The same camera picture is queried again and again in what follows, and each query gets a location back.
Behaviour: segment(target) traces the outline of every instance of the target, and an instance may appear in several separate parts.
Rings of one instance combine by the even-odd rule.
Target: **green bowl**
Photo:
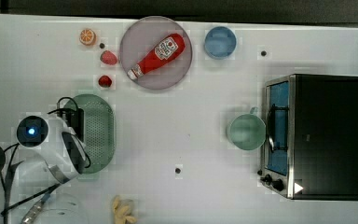
[[[266,124],[255,111],[254,107],[250,114],[239,115],[227,126],[228,140],[240,149],[257,149],[266,140]]]

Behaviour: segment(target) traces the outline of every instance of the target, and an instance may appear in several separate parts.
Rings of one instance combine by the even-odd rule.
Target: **bottle cap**
[[[132,69],[127,73],[127,76],[132,79],[135,80],[136,78],[138,78],[133,72]]]

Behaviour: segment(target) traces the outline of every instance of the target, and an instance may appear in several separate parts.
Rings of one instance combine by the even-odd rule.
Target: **oven window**
[[[268,126],[271,129],[270,147],[266,147],[268,151],[267,169],[279,173],[287,174],[287,120],[289,106],[289,83],[283,82],[270,86],[269,92],[269,115],[271,122]]]

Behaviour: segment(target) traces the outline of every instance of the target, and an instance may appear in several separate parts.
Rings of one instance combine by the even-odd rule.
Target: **orange fruit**
[[[80,33],[80,42],[86,46],[95,44],[97,35],[91,29],[82,30]]]

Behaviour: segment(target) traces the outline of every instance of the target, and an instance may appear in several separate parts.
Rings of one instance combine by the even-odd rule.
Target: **oven knob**
[[[266,183],[266,185],[270,185],[272,182],[272,177],[270,175],[266,175],[264,177],[261,177],[260,180]]]
[[[272,187],[277,191],[282,191],[284,189],[283,181],[281,179],[272,181]]]

